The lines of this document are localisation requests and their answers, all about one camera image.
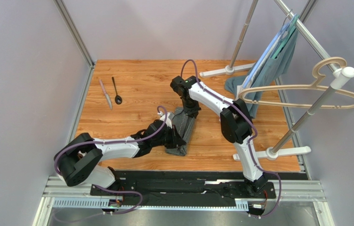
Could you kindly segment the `grey stitched cloth napkin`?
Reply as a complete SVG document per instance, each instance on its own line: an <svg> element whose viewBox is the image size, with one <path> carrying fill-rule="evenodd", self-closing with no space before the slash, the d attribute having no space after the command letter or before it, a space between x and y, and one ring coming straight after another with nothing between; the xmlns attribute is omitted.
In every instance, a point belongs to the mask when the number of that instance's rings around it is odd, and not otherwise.
<svg viewBox="0 0 354 226"><path fill-rule="evenodd" d="M188 143L191 140L196 119L186 115L183 107L176 107L171 120L176 126L179 136L186 144L177 148L166 148L165 152L176 156L186 156L188 153Z"/></svg>

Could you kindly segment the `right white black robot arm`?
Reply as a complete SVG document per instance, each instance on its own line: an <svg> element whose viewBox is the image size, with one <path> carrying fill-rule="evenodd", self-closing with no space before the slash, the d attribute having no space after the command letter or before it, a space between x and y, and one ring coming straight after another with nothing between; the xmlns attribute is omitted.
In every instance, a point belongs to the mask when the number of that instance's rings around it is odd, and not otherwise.
<svg viewBox="0 0 354 226"><path fill-rule="evenodd" d="M175 77L171 88L183 103L186 116L196 118L200 104L208 107L220 118L221 132L224 138L236 148L242 164L243 175L247 180L248 193L258 193L267 183L253 145L252 120L247 106L242 100L232 100L207 87L203 82L192 76L186 80Z"/></svg>

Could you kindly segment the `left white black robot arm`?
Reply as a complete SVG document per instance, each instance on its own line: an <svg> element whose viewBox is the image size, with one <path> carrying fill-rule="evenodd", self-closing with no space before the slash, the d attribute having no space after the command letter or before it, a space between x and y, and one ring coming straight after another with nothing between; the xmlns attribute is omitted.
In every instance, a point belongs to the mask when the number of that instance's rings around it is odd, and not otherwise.
<svg viewBox="0 0 354 226"><path fill-rule="evenodd" d="M155 120L148 128L121 139L99 139L82 133L55 155L54 167L69 187L88 183L109 188L116 182L116 175L110 168L100 167L100 162L142 157L158 146L178 148L183 145L186 142L175 125Z"/></svg>

